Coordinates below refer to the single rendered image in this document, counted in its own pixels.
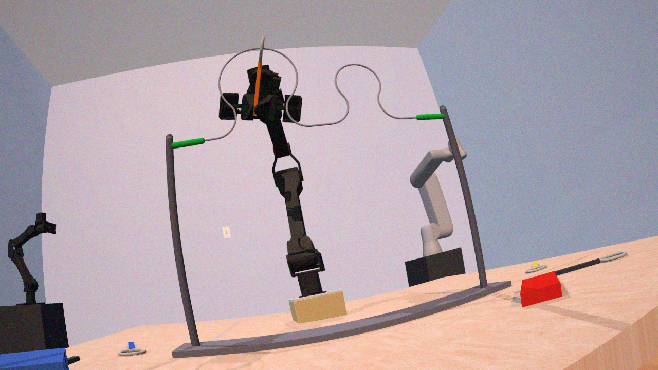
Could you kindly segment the red block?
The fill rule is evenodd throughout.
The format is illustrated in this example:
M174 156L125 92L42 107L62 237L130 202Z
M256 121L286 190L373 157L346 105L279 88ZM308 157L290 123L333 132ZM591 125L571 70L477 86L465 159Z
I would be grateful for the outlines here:
M522 307L559 297L562 297L561 283L554 271L522 280L520 289Z

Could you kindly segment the orange handle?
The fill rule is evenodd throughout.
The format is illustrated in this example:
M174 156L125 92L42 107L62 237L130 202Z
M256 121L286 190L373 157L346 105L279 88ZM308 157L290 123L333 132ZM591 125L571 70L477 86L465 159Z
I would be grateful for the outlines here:
M265 36L262 36L261 45L260 45L259 62L257 64L257 79L256 79L256 87L255 87L254 107L256 106L256 104L258 104L260 78L261 78L261 70L262 70L262 55L263 55L264 44L265 44ZM256 116L256 114L254 112L254 107L253 107L253 116Z

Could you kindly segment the blue block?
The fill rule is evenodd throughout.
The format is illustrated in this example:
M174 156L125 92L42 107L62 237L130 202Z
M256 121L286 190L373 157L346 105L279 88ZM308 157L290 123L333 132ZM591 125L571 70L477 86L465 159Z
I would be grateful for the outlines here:
M65 347L0 355L0 370L69 370Z

